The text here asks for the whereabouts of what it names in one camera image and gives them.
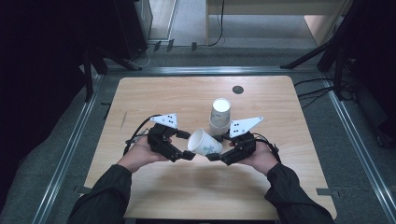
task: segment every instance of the metal rail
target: metal rail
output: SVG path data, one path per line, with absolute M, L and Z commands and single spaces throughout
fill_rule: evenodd
M 96 75 L 93 81 L 93 89 L 98 90 L 100 84 L 102 83 L 103 76 Z M 67 142 L 66 148 L 64 149 L 64 154 L 62 155 L 58 166 L 52 176 L 49 185 L 47 186 L 46 193 L 39 205 L 35 217 L 32 223 L 46 223 L 47 218 L 50 214 L 50 210 L 55 202 L 56 196 L 61 188 L 62 182 L 64 181 L 64 176 L 66 175 L 67 169 L 69 168 L 70 161 L 73 158 L 73 154 L 77 147 L 79 138 L 84 130 L 85 124 L 87 123 L 88 117 L 91 114 L 93 104 L 96 100 L 97 91 L 95 91 L 84 107 L 82 108 L 81 114 L 79 115 L 76 126 Z
M 324 85 L 326 87 L 332 86 L 330 81 L 324 81 Z M 381 174 L 376 169 L 375 163 L 373 162 L 369 151 L 361 140 L 361 136 L 357 131 L 355 125 L 351 117 L 349 116 L 345 104 L 340 102 L 332 91 L 330 92 L 330 98 L 332 100 L 332 104 L 334 105 L 335 110 L 337 111 L 338 116 L 343 122 L 344 128 L 346 129 L 346 133 L 352 143 L 355 152 L 361 161 L 361 165 L 363 167 L 364 172 L 367 174 L 367 177 L 373 187 L 373 190 L 384 209 L 385 215 L 388 218 L 389 223 L 396 223 L 396 204 L 393 199 L 393 196 L 382 178 Z
M 285 70 L 279 66 L 208 66 L 208 67 L 153 67 L 131 73 L 124 68 L 112 68 L 112 74 L 128 77 L 201 77 L 201 76 L 263 76 L 271 74 L 318 73 L 312 66 L 300 66 L 293 70 Z

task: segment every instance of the white cup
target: white cup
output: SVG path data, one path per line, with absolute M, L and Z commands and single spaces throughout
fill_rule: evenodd
M 212 123 L 212 120 L 209 119 L 209 134 L 214 136 L 214 135 L 222 135 L 224 133 L 227 133 L 228 130 L 230 129 L 231 121 L 224 127 L 217 127 Z
M 213 102 L 210 123 L 214 127 L 223 128 L 231 120 L 231 104 L 227 99 L 218 98 Z
M 193 153 L 205 156 L 211 153 L 220 153 L 222 144 L 203 129 L 198 129 L 190 136 L 187 149 Z

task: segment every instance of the gray floor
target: gray floor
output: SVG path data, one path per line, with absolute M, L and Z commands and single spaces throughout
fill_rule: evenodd
M 283 28 L 274 31 L 274 33 L 282 34 L 281 30 Z M 190 43 L 192 40 L 198 42 L 196 36 L 198 35 L 191 34 L 191 37 L 186 35 L 185 43 Z M 287 39 L 288 33 L 285 33 L 283 38 Z M 294 82 L 321 77 L 315 67 L 320 55 L 306 62 L 295 71 L 278 69 L 280 64 L 299 58 L 314 48 L 313 46 L 292 48 L 286 45 L 286 42 L 280 41 L 278 45 L 283 46 L 282 48 L 222 46 L 217 48 L 200 47 L 196 51 L 191 51 L 190 45 L 191 43 L 187 44 L 187 47 L 177 47 L 170 51 L 166 47 L 157 51 L 150 49 L 148 51 L 149 58 L 147 55 L 143 55 L 135 61 L 138 64 L 147 64 L 142 72 L 130 72 L 116 64 L 109 65 L 111 67 L 110 72 L 104 77 L 100 89 L 97 90 L 97 98 L 92 112 L 78 141 L 75 154 L 54 205 L 50 209 L 47 223 L 66 222 L 67 216 L 78 198 L 78 194 L 74 192 L 74 187 L 81 186 L 84 183 L 105 124 L 104 116 L 108 110 L 108 105 L 102 103 L 112 102 L 121 78 L 158 76 L 158 69 L 156 70 L 158 67 L 167 67 L 162 69 L 163 76 L 203 75 L 202 73 L 193 73 L 193 71 L 196 71 L 196 67 L 195 69 L 188 69 L 186 68 L 188 66 L 261 66 L 262 71 L 265 72 L 259 74 L 246 73 L 244 75 L 288 75 Z M 184 67 L 184 69 L 176 70 L 175 67 Z M 314 82 L 300 86 L 296 90 L 298 93 L 303 93 L 321 87 L 323 87 L 322 82 Z M 0 223 L 30 223 L 33 221 L 84 106 L 84 97 L 84 90 L 82 90 L 59 120 L 49 139 L 33 150 L 24 160 L 8 194 L 7 204 L 0 216 Z M 344 102 L 344 104 L 379 173 L 384 177 L 387 186 L 391 190 L 396 190 L 395 167 L 393 165 L 396 161 L 396 151 L 384 149 L 377 145 L 376 136 L 362 114 L 359 105 L 354 102 Z M 304 109 L 304 115 L 318 152 L 320 164 L 332 191 L 332 198 L 338 213 L 336 223 L 389 223 L 330 97 L 326 95 L 315 101 Z
M 149 0 L 152 24 L 149 39 L 166 40 L 169 38 L 177 0 Z
M 220 35 L 220 16 L 210 16 L 209 43 Z M 205 1 L 178 1 L 170 39 L 177 46 L 206 43 Z M 223 17 L 223 35 L 217 44 L 226 48 L 310 49 L 316 43 L 304 16 L 232 16 Z

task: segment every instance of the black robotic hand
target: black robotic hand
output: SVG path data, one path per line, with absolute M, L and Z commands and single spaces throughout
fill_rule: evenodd
M 212 153 L 206 155 L 206 157 L 210 161 L 223 161 L 227 165 L 231 165 L 249 158 L 256 151 L 256 142 L 263 142 L 270 148 L 276 160 L 280 162 L 279 155 L 277 154 L 279 149 L 276 145 L 269 143 L 261 134 L 251 133 L 249 131 L 262 121 L 263 117 L 232 120 L 230 129 L 227 133 L 213 137 L 219 142 L 222 142 L 224 139 L 231 141 L 234 148 L 221 155 L 219 153 Z
M 191 161 L 195 154 L 185 150 L 180 151 L 171 144 L 170 138 L 176 135 L 178 138 L 189 139 L 190 134 L 183 132 L 177 128 L 177 115 L 154 115 L 146 119 L 135 131 L 130 140 L 126 141 L 127 146 L 124 149 L 124 155 L 128 152 L 131 144 L 137 141 L 137 138 L 142 134 L 137 134 L 139 130 L 149 121 L 156 122 L 154 127 L 148 130 L 148 144 L 151 151 L 163 155 L 166 159 L 175 162 L 180 159 Z
M 207 154 L 206 157 L 210 161 L 223 161 L 225 164 L 231 165 L 249 158 L 256 151 L 256 142 L 263 142 L 271 149 L 271 152 L 273 153 L 276 160 L 281 163 L 280 157 L 278 155 L 279 149 L 276 147 L 276 145 L 269 143 L 268 140 L 262 135 L 257 135 L 259 137 L 255 137 L 253 133 L 247 132 L 231 138 L 229 130 L 227 133 L 222 135 L 213 136 L 219 142 L 222 142 L 224 139 L 231 141 L 234 145 L 234 148 L 221 155 L 219 153 L 212 153 Z

